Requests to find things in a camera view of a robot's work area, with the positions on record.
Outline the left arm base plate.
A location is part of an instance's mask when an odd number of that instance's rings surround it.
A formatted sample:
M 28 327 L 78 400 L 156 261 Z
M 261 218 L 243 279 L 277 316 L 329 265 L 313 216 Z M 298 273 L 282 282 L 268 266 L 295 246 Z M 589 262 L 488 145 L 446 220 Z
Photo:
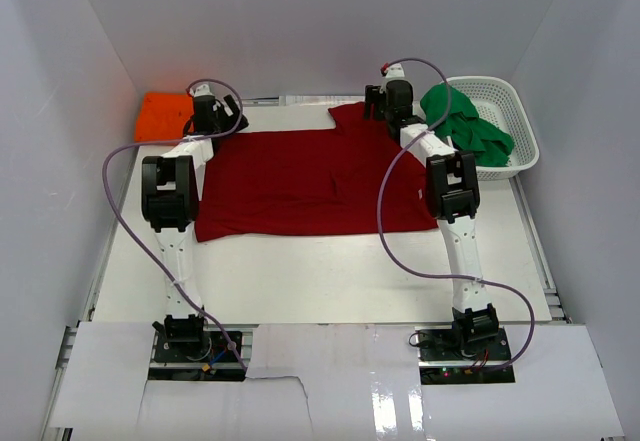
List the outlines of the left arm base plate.
M 148 379 L 175 382 L 242 382 L 245 371 L 219 331 L 204 331 L 204 344 L 195 350 L 171 346 L 157 333 Z

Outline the red t shirt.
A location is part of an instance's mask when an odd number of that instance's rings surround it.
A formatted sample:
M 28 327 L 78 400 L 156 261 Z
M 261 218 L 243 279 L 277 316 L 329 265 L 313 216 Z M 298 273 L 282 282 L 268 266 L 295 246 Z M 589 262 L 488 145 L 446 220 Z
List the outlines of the red t shirt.
M 332 129 L 241 133 L 207 163 L 200 243 L 227 236 L 342 236 L 436 228 L 420 161 L 403 155 L 361 102 L 328 111 Z

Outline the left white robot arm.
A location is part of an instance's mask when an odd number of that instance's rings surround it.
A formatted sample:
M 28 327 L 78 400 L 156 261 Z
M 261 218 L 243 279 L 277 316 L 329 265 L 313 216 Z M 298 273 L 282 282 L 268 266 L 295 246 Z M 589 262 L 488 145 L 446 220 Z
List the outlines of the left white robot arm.
M 206 359 L 211 335 L 193 266 L 195 222 L 202 200 L 206 165 L 220 144 L 218 135 L 248 126 L 232 95 L 214 94 L 214 81 L 202 79 L 187 87 L 193 114 L 180 142 L 160 156 L 143 159 L 141 210 L 154 232 L 166 268 L 166 316 L 160 333 L 170 349 L 190 361 Z

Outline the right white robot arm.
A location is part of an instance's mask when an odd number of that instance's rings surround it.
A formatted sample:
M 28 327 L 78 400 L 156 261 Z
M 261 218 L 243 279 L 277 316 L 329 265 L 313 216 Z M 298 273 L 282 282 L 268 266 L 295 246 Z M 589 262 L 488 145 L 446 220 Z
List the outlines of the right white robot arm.
M 378 235 L 390 248 L 383 228 L 383 201 L 394 168 L 406 156 L 425 168 L 424 202 L 437 222 L 445 243 L 452 281 L 453 321 L 449 348 L 472 360 L 487 356 L 498 340 L 499 321 L 486 287 L 476 242 L 476 215 L 480 191 L 474 155 L 459 151 L 435 134 L 436 122 L 428 125 L 414 113 L 414 94 L 400 60 L 381 68 L 382 83 L 365 88 L 364 117 L 384 120 L 390 137 L 400 147 L 387 168 L 376 203 Z

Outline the white plastic laundry basket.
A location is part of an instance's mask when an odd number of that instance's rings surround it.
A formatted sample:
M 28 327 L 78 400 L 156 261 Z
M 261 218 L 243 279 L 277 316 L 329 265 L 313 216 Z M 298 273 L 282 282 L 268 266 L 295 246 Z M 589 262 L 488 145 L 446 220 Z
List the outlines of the white plastic laundry basket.
M 448 83 L 471 100 L 482 119 L 510 135 L 514 142 L 506 167 L 477 167 L 480 181 L 509 179 L 538 162 L 537 141 L 518 93 L 511 84 L 491 76 L 450 77 Z

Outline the green t shirt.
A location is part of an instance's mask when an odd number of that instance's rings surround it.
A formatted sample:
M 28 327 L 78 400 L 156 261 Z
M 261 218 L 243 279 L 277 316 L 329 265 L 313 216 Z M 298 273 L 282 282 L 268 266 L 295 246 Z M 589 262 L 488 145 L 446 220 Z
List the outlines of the green t shirt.
M 507 166 L 514 148 L 512 137 L 483 119 L 465 94 L 438 84 L 423 95 L 419 104 L 429 126 L 439 121 L 449 106 L 446 119 L 435 128 L 442 141 L 451 140 L 458 150 L 472 152 L 479 166 Z

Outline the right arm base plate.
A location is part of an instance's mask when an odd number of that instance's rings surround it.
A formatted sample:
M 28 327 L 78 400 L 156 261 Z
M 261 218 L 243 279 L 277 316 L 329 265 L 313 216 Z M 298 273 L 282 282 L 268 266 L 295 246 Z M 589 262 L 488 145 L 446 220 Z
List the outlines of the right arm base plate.
M 408 338 L 418 351 L 423 386 L 512 384 L 511 366 L 494 370 L 511 360 L 511 350 L 503 328 L 497 338 L 464 351 L 454 343 L 451 329 L 419 329 Z

